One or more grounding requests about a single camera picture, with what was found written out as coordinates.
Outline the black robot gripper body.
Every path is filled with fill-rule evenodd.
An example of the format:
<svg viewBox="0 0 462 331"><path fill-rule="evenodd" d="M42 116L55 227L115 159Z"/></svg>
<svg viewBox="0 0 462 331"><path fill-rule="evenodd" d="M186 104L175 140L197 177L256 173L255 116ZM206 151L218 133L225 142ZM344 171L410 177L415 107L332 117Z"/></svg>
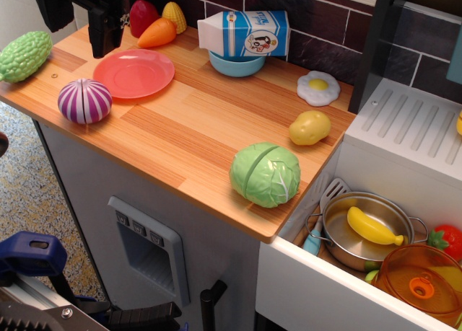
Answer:
<svg viewBox="0 0 462 331"><path fill-rule="evenodd" d="M45 25L56 32L74 20L74 5L87 10L91 28L122 30L129 18L129 0L36 0Z"/></svg>

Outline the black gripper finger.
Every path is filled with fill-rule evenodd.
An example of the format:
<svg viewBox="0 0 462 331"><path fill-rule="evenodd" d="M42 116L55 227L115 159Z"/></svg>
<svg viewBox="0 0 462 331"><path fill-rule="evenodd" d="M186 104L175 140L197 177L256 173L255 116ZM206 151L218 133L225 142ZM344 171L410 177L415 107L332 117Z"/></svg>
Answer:
<svg viewBox="0 0 462 331"><path fill-rule="evenodd" d="M103 58L119 48L123 36L121 18L112 16L107 10L94 8L88 12L89 37L94 58Z"/></svg>

